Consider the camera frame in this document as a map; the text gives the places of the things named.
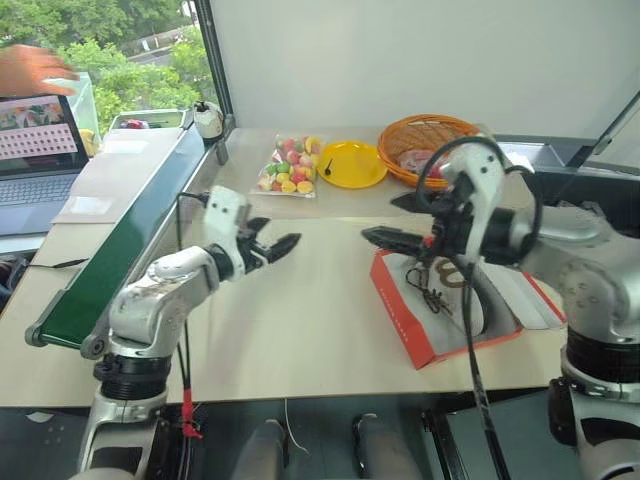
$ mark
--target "gray floor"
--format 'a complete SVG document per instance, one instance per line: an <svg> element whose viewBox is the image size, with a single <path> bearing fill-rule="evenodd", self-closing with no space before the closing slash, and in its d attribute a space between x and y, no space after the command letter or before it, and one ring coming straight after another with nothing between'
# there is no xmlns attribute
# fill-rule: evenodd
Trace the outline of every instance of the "gray floor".
<svg viewBox="0 0 640 480"><path fill-rule="evenodd" d="M286 480L357 478L351 422L365 412L377 413L403 435L425 480L442 478L430 434L420 422L421 411L437 398L403 395L289 401L294 436L310 455L291 446ZM573 452L555 443L548 433L544 392L493 404L492 410L514 479L581 478ZM25 413L0 410L0 479L68 479L74 473L85 417L60 414L36 424ZM204 419L205 440L197 450L192 478L226 479L253 429L267 418L284 418L284 402L202 405L197 417ZM475 409L449 419L469 477L495 478Z"/></svg>

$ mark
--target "window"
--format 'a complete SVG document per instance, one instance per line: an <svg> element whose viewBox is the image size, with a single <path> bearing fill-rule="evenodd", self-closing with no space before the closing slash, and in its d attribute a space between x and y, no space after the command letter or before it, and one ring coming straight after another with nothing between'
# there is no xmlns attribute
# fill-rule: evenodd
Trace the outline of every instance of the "window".
<svg viewBox="0 0 640 480"><path fill-rule="evenodd" d="M88 72L100 134L123 111L218 103L193 1L0 0L0 32Z"/></svg>

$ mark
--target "paper sheet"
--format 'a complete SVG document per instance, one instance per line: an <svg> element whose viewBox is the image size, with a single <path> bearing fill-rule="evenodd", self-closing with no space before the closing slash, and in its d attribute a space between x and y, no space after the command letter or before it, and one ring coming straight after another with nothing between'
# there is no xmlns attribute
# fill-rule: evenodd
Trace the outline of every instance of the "paper sheet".
<svg viewBox="0 0 640 480"><path fill-rule="evenodd" d="M52 223L117 223L170 153L180 128L112 130Z"/></svg>

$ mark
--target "orange basket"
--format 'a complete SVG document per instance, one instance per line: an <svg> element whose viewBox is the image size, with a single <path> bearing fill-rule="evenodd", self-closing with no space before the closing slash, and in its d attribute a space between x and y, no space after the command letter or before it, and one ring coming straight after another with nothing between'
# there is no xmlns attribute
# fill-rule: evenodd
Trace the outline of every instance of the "orange basket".
<svg viewBox="0 0 640 480"><path fill-rule="evenodd" d="M478 128L470 123L444 115L414 115L392 123L380 134L378 155L392 175L411 187L418 184L419 175L402 168L398 158L410 150L435 152L445 143L467 135L476 135ZM444 178L427 178L427 188L444 190Z"/></svg>

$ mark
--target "plastic bag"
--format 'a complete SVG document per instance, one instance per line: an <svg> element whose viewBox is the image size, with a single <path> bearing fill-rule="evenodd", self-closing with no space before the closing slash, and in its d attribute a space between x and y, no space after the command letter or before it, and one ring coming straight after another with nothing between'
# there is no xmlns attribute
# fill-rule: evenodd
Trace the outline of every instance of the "plastic bag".
<svg viewBox="0 0 640 480"><path fill-rule="evenodd" d="M251 193L316 196L316 168L324 142L314 136L276 136L271 161L261 170Z"/></svg>

